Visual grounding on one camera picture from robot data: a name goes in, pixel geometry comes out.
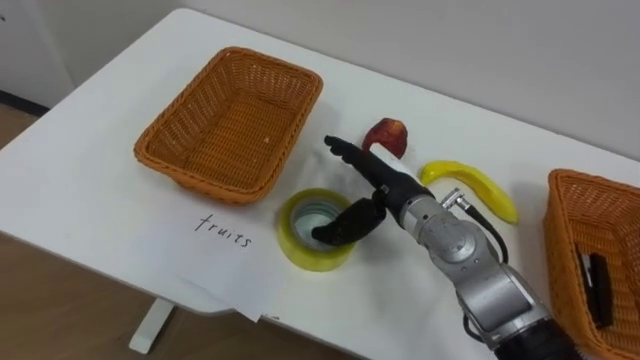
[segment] baseboard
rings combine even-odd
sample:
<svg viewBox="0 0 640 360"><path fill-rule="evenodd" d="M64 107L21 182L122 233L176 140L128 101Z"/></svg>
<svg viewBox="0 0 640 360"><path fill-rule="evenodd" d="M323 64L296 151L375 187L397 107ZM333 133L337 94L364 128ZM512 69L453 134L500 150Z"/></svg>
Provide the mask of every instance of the baseboard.
<svg viewBox="0 0 640 360"><path fill-rule="evenodd" d="M46 106L36 104L29 100L25 100L21 97L9 94L8 92L0 90L0 103L11 106L12 108L26 112L33 116L41 117L46 114L50 109Z"/></svg>

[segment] robotic arm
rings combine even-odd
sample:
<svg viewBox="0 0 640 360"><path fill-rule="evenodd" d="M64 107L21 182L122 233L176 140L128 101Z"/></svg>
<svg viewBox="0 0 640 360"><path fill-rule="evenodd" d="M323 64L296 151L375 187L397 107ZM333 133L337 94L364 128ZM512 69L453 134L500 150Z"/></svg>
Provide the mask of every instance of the robotic arm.
<svg viewBox="0 0 640 360"><path fill-rule="evenodd" d="M356 241L382 221L384 213L381 216L380 209L386 208L398 225L428 250L436 267L453 283L465 317L498 359L581 359L572 340L526 281L498 261L496 250L480 227L449 211L454 205L464 210L472 208L459 191L438 202L410 175L392 169L375 155L336 137L327 136L325 143L334 155L360 172L375 192L372 199L356 202L333 223L314 229L316 239L334 244L336 239ZM375 214L370 226L361 216L367 208L364 213ZM355 230L345 230L354 229L356 219L359 225Z"/></svg>

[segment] tape roll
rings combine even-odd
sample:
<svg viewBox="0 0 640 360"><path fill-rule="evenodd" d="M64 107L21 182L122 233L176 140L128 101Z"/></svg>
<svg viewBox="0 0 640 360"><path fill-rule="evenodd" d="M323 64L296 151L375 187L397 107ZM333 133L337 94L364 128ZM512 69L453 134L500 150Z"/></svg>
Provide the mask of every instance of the tape roll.
<svg viewBox="0 0 640 360"><path fill-rule="evenodd" d="M351 203L333 191L314 188L293 195L278 214L278 244L284 255L309 271L330 271L342 265L355 247L331 246L315 240L311 230L333 221Z"/></svg>

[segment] orange wicker basket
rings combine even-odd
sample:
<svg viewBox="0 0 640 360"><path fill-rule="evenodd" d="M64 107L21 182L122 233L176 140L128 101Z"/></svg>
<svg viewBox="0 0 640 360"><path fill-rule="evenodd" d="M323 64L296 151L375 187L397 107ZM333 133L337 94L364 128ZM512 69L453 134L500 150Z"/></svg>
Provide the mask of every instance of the orange wicker basket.
<svg viewBox="0 0 640 360"><path fill-rule="evenodd" d="M140 136L136 158L228 204L264 197L320 92L317 74L237 47L220 51Z"/></svg>
<svg viewBox="0 0 640 360"><path fill-rule="evenodd" d="M603 359L640 359L640 189L571 170L549 175L545 238L551 305L576 343ZM576 245L607 260L614 324L596 329Z"/></svg>

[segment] banana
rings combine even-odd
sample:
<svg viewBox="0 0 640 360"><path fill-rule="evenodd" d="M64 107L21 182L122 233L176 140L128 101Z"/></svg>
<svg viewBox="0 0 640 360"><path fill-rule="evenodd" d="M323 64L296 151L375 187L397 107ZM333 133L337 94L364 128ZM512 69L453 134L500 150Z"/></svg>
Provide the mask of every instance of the banana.
<svg viewBox="0 0 640 360"><path fill-rule="evenodd" d="M480 170L457 161L433 161L422 168L420 181L426 186L441 177L462 181L496 216L511 224L518 222L518 212L509 195Z"/></svg>

